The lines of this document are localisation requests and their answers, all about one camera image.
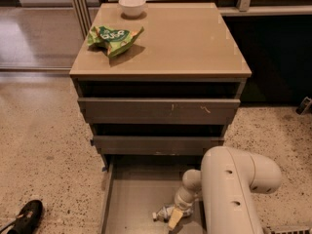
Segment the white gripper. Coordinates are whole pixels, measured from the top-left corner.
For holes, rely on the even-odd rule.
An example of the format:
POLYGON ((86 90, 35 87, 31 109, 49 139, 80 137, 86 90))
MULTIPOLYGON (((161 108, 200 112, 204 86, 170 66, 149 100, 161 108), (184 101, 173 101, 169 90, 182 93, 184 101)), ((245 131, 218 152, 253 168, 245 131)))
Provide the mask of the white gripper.
POLYGON ((191 209, 196 199, 196 193, 180 187, 175 194, 175 206, 168 222, 168 228, 173 231, 183 217, 183 211, 191 209))

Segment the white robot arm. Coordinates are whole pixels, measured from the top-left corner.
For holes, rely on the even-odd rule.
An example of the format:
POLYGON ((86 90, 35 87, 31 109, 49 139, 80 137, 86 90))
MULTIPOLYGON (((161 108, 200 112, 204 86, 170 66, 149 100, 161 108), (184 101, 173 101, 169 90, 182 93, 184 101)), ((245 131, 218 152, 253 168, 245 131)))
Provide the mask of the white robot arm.
POLYGON ((232 147, 213 147, 203 156, 199 170, 183 174, 168 227, 174 230, 201 197, 207 234, 264 234, 252 195, 273 193, 281 182, 281 170, 272 159, 232 147))

